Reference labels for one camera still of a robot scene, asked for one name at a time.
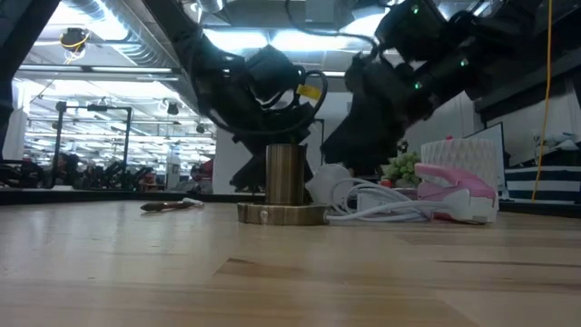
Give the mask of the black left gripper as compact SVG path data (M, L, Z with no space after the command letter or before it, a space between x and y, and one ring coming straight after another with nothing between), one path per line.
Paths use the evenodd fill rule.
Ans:
M321 70L308 70L294 64L277 48L266 45L245 58L227 53L228 76L251 97L258 109L255 130L242 130L250 137L289 137L306 130L314 121L328 95L328 77ZM307 155L303 161L304 185L313 178ZM266 148L232 177L236 192L263 192L266 184Z

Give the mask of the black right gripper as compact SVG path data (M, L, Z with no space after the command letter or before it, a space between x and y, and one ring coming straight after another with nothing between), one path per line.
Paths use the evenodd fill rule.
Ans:
M377 169L398 152L388 133L404 133L430 118L432 95L404 75L410 71L405 64L394 66L371 54L353 56L344 75L352 95L350 113L320 147L326 164Z

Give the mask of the green cactus plant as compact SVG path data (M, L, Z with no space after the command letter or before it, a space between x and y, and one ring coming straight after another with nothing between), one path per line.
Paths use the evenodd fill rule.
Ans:
M391 158L387 165L382 165L382 179L389 180L397 187L416 187L420 178L415 173L415 165L420 162L416 152L400 154Z

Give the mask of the person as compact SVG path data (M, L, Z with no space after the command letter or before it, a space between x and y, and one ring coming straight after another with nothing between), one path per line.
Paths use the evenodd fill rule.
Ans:
M213 160L204 163L195 163L190 176L193 182L192 192L202 194L213 193Z
M74 189L82 187L83 178L78 172L79 157L76 154L60 153L57 157L55 184L72 186Z

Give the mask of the white textured pen cup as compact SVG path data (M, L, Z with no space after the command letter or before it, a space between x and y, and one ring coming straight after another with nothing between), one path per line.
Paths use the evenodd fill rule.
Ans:
M458 168L473 173L469 170L468 163L471 148L472 145L467 139L436 141L421 146L420 158L424 164Z

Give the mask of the pink ruler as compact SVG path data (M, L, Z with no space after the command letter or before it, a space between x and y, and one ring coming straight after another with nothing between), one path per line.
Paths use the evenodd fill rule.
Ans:
M452 167L416 163L421 179L417 199L434 203L434 219L490 224L497 219L497 191L475 174Z

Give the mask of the white board panel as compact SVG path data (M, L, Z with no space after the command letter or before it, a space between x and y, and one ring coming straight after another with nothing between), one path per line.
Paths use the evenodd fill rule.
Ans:
M469 150L469 170L497 191L505 187L503 124L494 124L466 136Z

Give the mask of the striped black white furniture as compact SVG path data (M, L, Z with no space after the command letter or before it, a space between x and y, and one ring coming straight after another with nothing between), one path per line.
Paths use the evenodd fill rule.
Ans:
M581 204L581 166L543 166L539 181L537 168L506 169L509 198L514 202Z

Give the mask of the black gantry frame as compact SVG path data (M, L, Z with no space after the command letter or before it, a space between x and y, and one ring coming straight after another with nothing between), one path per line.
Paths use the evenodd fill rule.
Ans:
M133 109L131 106L121 106L121 107L114 107L110 105L102 105L102 104L89 104L86 106L81 105L68 105L67 102L60 101L56 104L55 107L58 113L58 119L56 123L56 136L55 136L55 145L54 145L54 159L52 163L52 171L51 171L51 182L49 183L48 188L52 189L55 187L56 184L56 175L58 170L58 156L61 149L61 137L62 137L62 129L64 123L64 113L68 109L86 109L88 112L107 112L108 110L122 110L126 112L126 119L125 119L125 139L124 139L124 148L123 148L123 161L122 161L122 173L126 175L127 173L127 161L128 161L128 149L129 149L129 133L133 118Z

